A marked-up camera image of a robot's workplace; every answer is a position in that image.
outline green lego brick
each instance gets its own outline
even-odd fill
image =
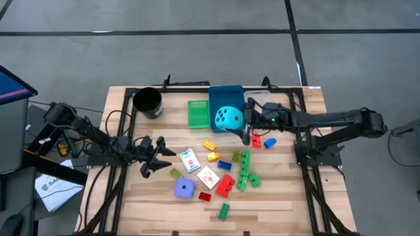
[[[241,191],[245,191],[248,182],[249,156],[249,150],[242,152],[240,176],[238,183],[236,184],[236,188]]]
[[[232,161],[238,163],[239,160],[241,159],[242,156],[242,152],[241,150],[237,149],[234,151],[234,155],[232,157]]]
[[[184,176],[175,168],[172,168],[172,170],[169,173],[174,179],[178,180],[179,178],[183,178]]]
[[[251,184],[253,187],[261,186],[261,181],[258,179],[257,173],[252,173],[248,176],[249,181],[251,181]]]
[[[236,188],[245,191],[245,188],[247,187],[248,177],[242,178],[242,181],[238,181],[236,184]]]
[[[229,211],[229,204],[223,203],[222,208],[219,213],[219,219],[225,220],[228,217],[228,211]]]

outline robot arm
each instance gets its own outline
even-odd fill
[[[256,111],[255,106],[260,106],[262,113]],[[382,115],[368,108],[311,115],[306,112],[292,111],[281,104],[271,102],[262,106],[253,98],[248,98],[243,114],[247,126],[246,131],[228,130],[237,134],[245,145],[249,145],[249,133],[254,128],[296,134],[318,127],[345,127],[317,139],[313,144],[314,148],[325,148],[359,136],[378,138],[388,130]]]
[[[100,151],[85,150],[84,152],[89,155],[96,155],[103,159],[113,159],[116,163],[119,163],[118,165],[130,165],[133,161],[143,163],[140,171],[144,178],[149,178],[150,170],[155,172],[172,165],[170,162],[159,161],[156,158],[158,153],[176,155],[166,148],[163,137],[157,139],[156,148],[153,147],[152,139],[149,136],[145,136],[138,146],[134,146],[126,136],[108,136],[99,128],[93,126],[88,117],[78,116],[75,108],[67,104],[53,102],[50,106],[50,109],[44,115],[45,122],[61,130],[71,129],[100,147]]]

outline white paper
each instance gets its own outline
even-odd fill
[[[63,161],[61,165],[73,168],[71,160]],[[58,209],[58,207],[61,207],[61,205],[63,205],[68,199],[73,197],[76,193],[80,192],[83,189],[83,186],[61,180],[54,176],[42,174],[35,181],[35,189],[37,190],[39,196],[42,198],[42,201],[44,202],[44,205],[47,208],[47,210],[49,212],[54,212],[56,209]],[[54,193],[57,191],[67,189],[71,190]]]

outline red lego piece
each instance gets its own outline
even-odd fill
[[[235,180],[228,174],[224,174],[222,181],[217,186],[216,193],[222,197],[228,197],[229,191],[232,189],[232,185],[235,184]]]
[[[261,148],[261,139],[260,136],[252,135],[252,146],[254,148]]]
[[[211,194],[201,192],[201,193],[199,193],[199,197],[198,198],[201,199],[201,200],[204,200],[204,201],[210,201]]]

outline playing card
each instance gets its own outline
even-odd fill
[[[185,169],[188,173],[200,167],[200,163],[191,148],[179,153],[179,156],[181,157],[182,163],[184,163]]]
[[[212,189],[220,178],[208,167],[205,166],[198,174],[197,177],[209,188]]]

